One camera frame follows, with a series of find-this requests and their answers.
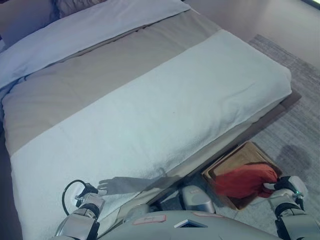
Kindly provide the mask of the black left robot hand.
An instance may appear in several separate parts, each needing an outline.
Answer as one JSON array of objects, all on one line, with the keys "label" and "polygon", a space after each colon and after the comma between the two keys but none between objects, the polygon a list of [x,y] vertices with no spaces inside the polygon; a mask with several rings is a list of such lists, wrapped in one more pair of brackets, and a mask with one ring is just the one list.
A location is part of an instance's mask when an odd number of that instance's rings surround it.
[{"label": "black left robot hand", "polygon": [[97,194],[98,196],[106,196],[108,191],[104,189],[95,188],[90,183],[86,183],[84,188],[84,195],[88,193]]}]

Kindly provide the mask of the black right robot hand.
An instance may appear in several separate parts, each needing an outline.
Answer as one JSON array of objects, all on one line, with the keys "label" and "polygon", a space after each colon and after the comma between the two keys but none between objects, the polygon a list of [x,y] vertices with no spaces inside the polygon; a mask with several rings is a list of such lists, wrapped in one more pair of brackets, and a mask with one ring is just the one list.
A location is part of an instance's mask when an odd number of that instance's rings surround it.
[{"label": "black right robot hand", "polygon": [[271,191],[268,197],[269,199],[282,197],[284,195],[292,196],[295,193],[288,176],[279,178],[276,183],[264,183],[263,187]]}]

